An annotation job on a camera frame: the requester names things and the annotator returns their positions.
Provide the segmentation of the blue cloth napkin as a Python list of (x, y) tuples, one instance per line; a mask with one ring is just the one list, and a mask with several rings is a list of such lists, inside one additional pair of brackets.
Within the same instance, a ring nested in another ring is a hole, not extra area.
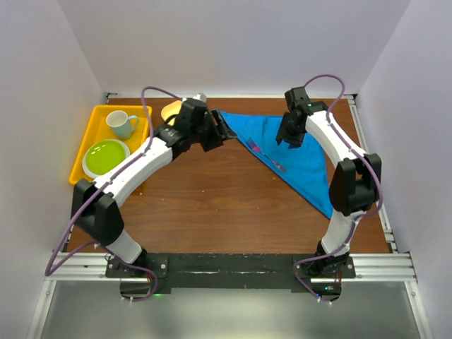
[[(287, 143), (275, 141), (281, 116), (233, 114), (221, 112), (229, 127), (237, 134), (238, 141), (286, 184), (327, 218), (333, 207), (328, 196), (328, 172), (326, 159), (320, 144), (310, 134), (304, 136), (302, 146), (291, 148)], [(280, 163), (286, 172), (280, 172), (264, 156), (255, 153), (246, 143), (248, 138)]]

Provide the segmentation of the iridescent metal fork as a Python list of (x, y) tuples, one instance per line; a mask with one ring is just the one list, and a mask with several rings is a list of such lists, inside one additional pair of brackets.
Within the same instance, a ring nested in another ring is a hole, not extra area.
[(246, 140), (247, 145), (255, 152), (262, 156), (264, 156), (265, 159), (269, 160), (280, 172), (286, 172), (286, 169), (277, 161), (273, 160), (271, 157), (269, 157), (267, 154), (265, 154), (259, 146), (253, 141), (252, 138), (248, 138)]

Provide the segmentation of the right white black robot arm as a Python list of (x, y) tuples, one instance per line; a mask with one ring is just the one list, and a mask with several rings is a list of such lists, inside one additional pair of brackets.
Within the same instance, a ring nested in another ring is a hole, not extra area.
[(350, 242), (360, 220), (381, 197), (381, 158), (359, 148), (338, 126), (324, 102), (313, 102), (303, 87), (285, 93), (284, 113), (276, 142), (291, 148), (302, 145), (310, 134), (321, 145), (335, 167), (329, 186), (333, 214), (314, 257), (296, 263), (308, 276), (331, 277), (346, 266)]

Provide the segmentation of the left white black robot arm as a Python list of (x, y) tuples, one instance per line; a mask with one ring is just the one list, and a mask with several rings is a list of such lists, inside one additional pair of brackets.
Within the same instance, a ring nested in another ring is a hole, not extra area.
[(148, 177), (198, 143), (206, 152), (236, 138), (221, 113), (197, 95), (161, 111), (162, 125), (113, 170), (92, 182), (80, 180), (73, 191), (73, 225), (121, 262), (131, 277), (150, 270), (146, 250), (125, 230), (120, 207)]

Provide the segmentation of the yellow square bowl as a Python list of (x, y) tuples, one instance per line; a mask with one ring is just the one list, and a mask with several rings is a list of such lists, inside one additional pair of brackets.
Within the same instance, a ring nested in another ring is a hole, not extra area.
[(181, 107), (182, 102), (177, 100), (162, 108), (161, 117), (166, 125), (174, 125), (176, 116), (179, 114)]

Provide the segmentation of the light blue ceramic mug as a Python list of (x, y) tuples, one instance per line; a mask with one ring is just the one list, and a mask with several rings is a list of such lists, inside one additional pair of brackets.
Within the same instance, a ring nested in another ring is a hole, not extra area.
[(136, 115), (129, 116), (125, 111), (115, 110), (106, 117), (106, 123), (116, 137), (121, 140), (129, 139), (136, 127), (139, 119)]

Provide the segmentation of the yellow plastic tray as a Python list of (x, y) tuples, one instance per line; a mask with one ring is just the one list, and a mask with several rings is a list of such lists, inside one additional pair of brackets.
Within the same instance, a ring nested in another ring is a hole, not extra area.
[[(119, 139), (107, 124), (107, 116), (114, 111), (123, 111), (134, 127), (131, 136)], [(149, 124), (143, 108), (138, 105), (97, 105), (94, 107), (86, 127), (69, 183), (75, 185), (80, 179), (92, 181), (113, 169), (127, 155), (135, 152), (149, 135)]]

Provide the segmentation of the green plate white rim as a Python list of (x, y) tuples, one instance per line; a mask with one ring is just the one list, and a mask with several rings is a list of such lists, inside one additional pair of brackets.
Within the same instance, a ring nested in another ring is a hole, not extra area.
[(97, 178), (113, 170), (128, 156), (128, 146), (117, 139), (105, 139), (92, 145), (83, 156), (82, 169), (90, 178)]

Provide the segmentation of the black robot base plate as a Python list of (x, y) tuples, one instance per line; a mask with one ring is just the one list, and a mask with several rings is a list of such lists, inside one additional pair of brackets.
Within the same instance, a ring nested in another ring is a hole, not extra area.
[(355, 278), (355, 265), (349, 255), (346, 266), (336, 273), (308, 276), (298, 272), (296, 263), (310, 258), (308, 254), (148, 254), (131, 266), (116, 258), (107, 261), (107, 278), (120, 278), (120, 290), (137, 296), (145, 292), (138, 279), (154, 272), (154, 286), (161, 294), (174, 289), (259, 289), (306, 292), (317, 295), (340, 295), (343, 279)]

